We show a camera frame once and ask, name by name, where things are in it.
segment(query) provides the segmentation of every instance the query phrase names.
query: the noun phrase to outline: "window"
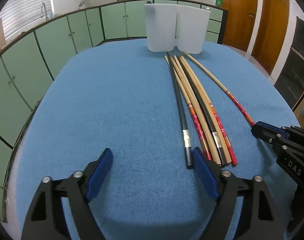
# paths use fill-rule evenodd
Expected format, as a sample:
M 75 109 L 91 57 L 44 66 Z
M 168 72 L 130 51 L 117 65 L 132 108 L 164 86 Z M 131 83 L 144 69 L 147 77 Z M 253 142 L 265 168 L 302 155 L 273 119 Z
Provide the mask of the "window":
M 23 26 L 39 19 L 43 2 L 47 14 L 51 13 L 51 0 L 8 0 L 0 12 L 4 36 L 8 37 Z

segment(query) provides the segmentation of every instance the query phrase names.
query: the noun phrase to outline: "wall-mounted faucet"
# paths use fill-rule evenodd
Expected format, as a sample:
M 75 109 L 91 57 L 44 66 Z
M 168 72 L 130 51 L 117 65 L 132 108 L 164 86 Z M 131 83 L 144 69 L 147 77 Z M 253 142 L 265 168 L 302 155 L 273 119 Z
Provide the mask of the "wall-mounted faucet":
M 48 21 L 49 18 L 48 18 L 48 14 L 47 14 L 46 5 L 45 5 L 44 3 L 41 4 L 41 14 L 40 14 L 40 18 L 43 17 L 43 7 L 42 7 L 42 6 L 44 7 L 44 13 L 46 14 L 46 21 Z

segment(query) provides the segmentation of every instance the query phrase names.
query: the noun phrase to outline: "silver bolt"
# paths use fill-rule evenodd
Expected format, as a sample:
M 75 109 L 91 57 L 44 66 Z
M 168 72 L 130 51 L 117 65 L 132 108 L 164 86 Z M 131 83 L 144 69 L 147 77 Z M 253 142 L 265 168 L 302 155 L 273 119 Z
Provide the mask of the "silver bolt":
M 82 171 L 76 171 L 75 173 L 73 173 L 73 177 L 75 177 L 75 178 L 80 178 L 80 177 L 82 177 L 82 175 L 83 175 Z
M 46 176 L 42 179 L 43 183 L 48 183 L 51 180 L 51 178 L 49 176 Z
M 222 171 L 222 175 L 224 177 L 230 177 L 232 175 L 232 173 L 230 171 Z
M 261 176 L 254 176 L 254 179 L 257 181 L 257 182 L 262 182 L 263 181 L 263 178 Z

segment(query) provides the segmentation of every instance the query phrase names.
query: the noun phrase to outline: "bundle of chopsticks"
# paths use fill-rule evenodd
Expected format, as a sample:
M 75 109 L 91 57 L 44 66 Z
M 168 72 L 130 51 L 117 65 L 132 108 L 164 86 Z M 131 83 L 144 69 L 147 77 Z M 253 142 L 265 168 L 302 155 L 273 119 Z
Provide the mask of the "bundle of chopsticks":
M 201 65 L 186 52 L 184 52 L 184 54 L 191 60 L 193 59 L 193 62 L 197 62 L 198 64 L 196 64 L 198 66 Z M 176 87 L 180 88 L 188 106 L 205 157 L 208 160 L 215 161 L 218 165 L 227 165 L 229 163 L 237 165 L 235 153 L 220 118 L 204 87 L 188 62 L 183 56 L 170 57 L 168 53 L 164 58 L 171 70 L 172 81 L 180 113 L 181 126 L 182 130 L 185 131 L 183 132 L 183 137 L 186 137 L 187 124 L 184 112 L 182 114 L 182 111 L 180 110 L 182 108 L 182 99 L 180 91 Z M 191 168 L 193 166 L 191 151 L 189 150 L 186 151 L 186 165 L 187 168 Z

